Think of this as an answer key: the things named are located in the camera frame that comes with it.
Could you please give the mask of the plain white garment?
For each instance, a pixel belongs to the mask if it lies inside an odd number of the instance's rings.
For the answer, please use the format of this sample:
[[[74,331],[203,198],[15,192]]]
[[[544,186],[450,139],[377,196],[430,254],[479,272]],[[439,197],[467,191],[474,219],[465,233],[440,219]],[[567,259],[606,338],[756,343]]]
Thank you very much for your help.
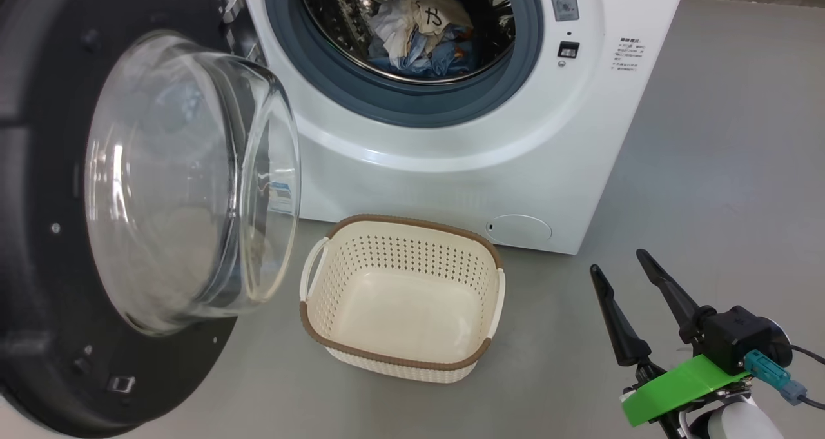
[[[413,0],[392,0],[380,5],[368,20],[373,39],[368,46],[369,62],[387,72],[424,75],[430,71],[428,39],[414,18]]]

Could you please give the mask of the white washing machine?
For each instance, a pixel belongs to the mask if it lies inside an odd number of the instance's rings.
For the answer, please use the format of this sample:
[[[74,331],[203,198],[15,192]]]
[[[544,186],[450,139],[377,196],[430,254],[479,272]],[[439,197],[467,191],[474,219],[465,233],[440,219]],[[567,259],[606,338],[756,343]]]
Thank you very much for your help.
[[[542,248],[526,249],[569,255],[587,235],[680,0],[577,3],[578,20],[557,22],[551,0],[540,0],[539,60],[513,98],[463,124],[413,128],[353,115],[298,84],[265,0],[225,1],[251,16],[257,30],[251,52],[280,78],[291,101],[302,218],[395,215],[492,241],[487,222],[528,215],[546,222],[553,235]],[[647,45],[639,71],[610,69],[619,37]]]

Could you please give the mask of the cream perforated laundry basket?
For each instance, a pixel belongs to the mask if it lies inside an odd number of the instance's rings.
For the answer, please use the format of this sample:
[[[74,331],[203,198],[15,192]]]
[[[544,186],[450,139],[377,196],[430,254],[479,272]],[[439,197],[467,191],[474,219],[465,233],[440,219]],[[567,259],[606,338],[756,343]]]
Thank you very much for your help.
[[[501,258],[481,235],[355,215],[313,245],[300,279],[306,333],[340,362],[397,378],[463,380],[497,333]]]

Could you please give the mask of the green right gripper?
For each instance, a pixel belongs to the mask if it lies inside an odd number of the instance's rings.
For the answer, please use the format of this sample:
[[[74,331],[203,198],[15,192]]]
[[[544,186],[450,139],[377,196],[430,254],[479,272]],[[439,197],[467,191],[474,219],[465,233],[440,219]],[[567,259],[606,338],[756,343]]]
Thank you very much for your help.
[[[718,312],[710,305],[699,306],[669,272],[645,249],[637,249],[636,257],[657,289],[662,293],[684,343],[704,341],[705,321]],[[590,280],[606,324],[608,337],[619,366],[630,367],[650,362],[648,342],[639,338],[615,300],[615,290],[600,266],[590,266]],[[622,400],[622,410],[631,427],[637,427],[677,410],[694,400],[736,383],[750,375],[740,369],[730,375],[705,355],[694,356],[648,383],[636,388],[634,394]]]

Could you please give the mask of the grey rubber door gasket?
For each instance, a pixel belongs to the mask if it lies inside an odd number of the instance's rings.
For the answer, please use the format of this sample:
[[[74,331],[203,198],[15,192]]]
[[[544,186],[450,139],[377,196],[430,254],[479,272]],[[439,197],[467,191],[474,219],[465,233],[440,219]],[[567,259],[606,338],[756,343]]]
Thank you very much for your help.
[[[404,84],[365,71],[322,37],[301,0],[265,0],[266,13],[297,83],[353,115],[384,124],[439,128],[498,109],[527,82],[544,37],[540,0],[516,0],[515,45],[479,77],[453,84]]]

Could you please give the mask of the steel washing drum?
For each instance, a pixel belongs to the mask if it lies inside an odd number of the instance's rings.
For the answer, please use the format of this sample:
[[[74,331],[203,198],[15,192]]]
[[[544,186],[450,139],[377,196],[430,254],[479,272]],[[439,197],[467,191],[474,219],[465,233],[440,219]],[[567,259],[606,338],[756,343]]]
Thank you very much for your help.
[[[471,17],[478,68],[459,77],[424,79],[380,71],[367,60],[373,39],[368,20],[380,5],[392,0],[302,0],[322,36],[344,57],[366,71],[406,84],[453,84],[498,64],[515,43],[515,19],[510,0],[457,0]]]

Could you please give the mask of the printed warning text label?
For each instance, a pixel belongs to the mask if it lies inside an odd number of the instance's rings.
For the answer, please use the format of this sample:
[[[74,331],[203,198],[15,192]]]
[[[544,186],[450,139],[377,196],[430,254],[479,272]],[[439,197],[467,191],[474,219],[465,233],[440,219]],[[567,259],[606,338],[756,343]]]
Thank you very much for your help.
[[[619,37],[610,52],[610,69],[636,72],[645,64],[647,45],[638,37]]]

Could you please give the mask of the black glass washing machine door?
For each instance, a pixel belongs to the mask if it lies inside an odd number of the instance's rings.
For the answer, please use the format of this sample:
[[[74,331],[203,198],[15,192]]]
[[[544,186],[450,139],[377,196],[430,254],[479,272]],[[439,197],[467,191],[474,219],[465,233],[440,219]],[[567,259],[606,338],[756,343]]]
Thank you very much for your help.
[[[300,151],[253,0],[0,0],[0,395],[168,415],[285,278]]]

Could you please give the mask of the round filter access cover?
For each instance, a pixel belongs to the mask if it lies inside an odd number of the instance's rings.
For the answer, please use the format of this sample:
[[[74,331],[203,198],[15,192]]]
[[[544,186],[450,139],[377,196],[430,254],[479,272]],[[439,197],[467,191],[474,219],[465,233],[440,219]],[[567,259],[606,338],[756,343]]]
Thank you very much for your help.
[[[546,222],[528,215],[500,215],[487,222],[487,236],[501,245],[540,249],[553,231]]]

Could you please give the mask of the blue cartoon print garment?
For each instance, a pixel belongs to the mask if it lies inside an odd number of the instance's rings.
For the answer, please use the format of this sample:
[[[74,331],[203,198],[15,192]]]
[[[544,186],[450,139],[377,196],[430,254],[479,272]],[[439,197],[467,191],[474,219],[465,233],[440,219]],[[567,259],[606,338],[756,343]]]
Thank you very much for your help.
[[[406,56],[391,58],[384,42],[374,37],[367,60],[380,71],[424,79],[459,77],[478,68],[474,30],[469,27],[450,24],[441,37],[422,34],[414,27],[406,45]]]

